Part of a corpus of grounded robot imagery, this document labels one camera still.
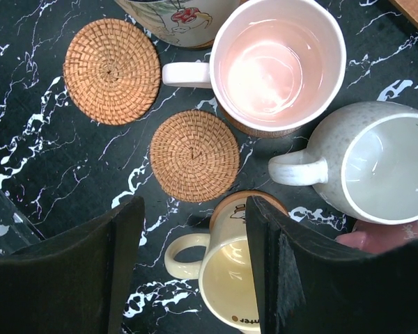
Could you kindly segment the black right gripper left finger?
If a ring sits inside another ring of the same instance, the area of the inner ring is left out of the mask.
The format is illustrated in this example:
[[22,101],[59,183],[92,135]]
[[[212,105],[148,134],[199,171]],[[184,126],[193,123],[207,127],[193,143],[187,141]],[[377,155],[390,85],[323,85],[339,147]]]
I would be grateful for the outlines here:
[[144,218],[135,196],[0,255],[0,333],[120,333]]

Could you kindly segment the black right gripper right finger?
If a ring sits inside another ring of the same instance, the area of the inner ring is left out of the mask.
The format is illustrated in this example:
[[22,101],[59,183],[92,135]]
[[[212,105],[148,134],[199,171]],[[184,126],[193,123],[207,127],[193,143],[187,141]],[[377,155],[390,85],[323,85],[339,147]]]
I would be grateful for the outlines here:
[[418,333],[418,240],[371,255],[258,196],[245,218],[262,333]]

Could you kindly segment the yellow mug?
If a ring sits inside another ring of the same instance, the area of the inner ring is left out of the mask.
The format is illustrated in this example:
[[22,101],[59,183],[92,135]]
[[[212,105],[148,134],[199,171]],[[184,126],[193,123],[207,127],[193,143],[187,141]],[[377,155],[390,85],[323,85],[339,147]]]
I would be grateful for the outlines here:
[[[249,195],[240,191],[223,199],[212,214],[209,233],[174,240],[164,264],[174,278],[198,281],[206,306],[220,321],[242,333],[260,333],[245,220]],[[202,260],[175,260],[179,252],[195,246],[206,249]]]

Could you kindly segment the maroon speckled mug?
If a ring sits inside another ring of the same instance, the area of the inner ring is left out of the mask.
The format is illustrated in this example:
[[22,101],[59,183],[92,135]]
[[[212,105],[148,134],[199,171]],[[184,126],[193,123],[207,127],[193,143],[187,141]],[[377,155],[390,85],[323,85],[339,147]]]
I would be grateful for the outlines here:
[[335,238],[344,246],[379,254],[418,239],[418,220],[399,225],[381,225],[356,221],[352,232]]

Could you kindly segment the white speckled mug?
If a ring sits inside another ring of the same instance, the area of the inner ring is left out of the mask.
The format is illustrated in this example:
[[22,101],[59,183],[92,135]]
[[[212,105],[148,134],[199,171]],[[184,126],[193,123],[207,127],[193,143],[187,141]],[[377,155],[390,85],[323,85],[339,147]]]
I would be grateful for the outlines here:
[[418,220],[418,110],[394,102],[341,107],[303,150],[271,158],[273,181],[312,186],[335,209],[384,225]]

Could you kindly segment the pink mug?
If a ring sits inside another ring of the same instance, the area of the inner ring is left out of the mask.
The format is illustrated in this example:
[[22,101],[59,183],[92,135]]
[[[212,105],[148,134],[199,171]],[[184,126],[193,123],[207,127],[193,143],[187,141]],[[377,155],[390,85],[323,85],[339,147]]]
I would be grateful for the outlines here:
[[316,1],[248,1],[223,23],[207,63],[168,63],[168,86],[209,88],[232,118],[280,132],[317,118],[339,92],[346,44]]

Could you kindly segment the green floral mug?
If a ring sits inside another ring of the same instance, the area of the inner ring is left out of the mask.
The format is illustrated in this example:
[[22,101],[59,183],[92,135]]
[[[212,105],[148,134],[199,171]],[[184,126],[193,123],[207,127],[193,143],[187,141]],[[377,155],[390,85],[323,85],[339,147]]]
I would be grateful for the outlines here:
[[202,49],[241,0],[126,1],[116,3],[160,40],[182,48]]

